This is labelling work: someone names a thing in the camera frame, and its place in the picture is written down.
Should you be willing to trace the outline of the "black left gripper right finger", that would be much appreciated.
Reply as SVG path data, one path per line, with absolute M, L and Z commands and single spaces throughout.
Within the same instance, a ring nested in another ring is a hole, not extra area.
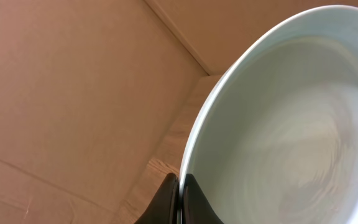
M 187 174 L 185 178 L 181 220 L 184 224 L 223 224 L 193 174 Z

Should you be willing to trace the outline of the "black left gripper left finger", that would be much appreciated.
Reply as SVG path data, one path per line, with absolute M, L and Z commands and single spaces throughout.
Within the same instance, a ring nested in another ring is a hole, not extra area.
M 135 224 L 176 224 L 178 188 L 177 176 L 174 173 L 167 174 L 145 212 Z

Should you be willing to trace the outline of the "light blue plate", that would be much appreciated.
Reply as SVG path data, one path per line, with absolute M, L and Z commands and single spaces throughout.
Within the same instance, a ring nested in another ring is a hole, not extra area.
M 210 92 L 188 137 L 223 223 L 358 223 L 358 7 L 285 19 Z

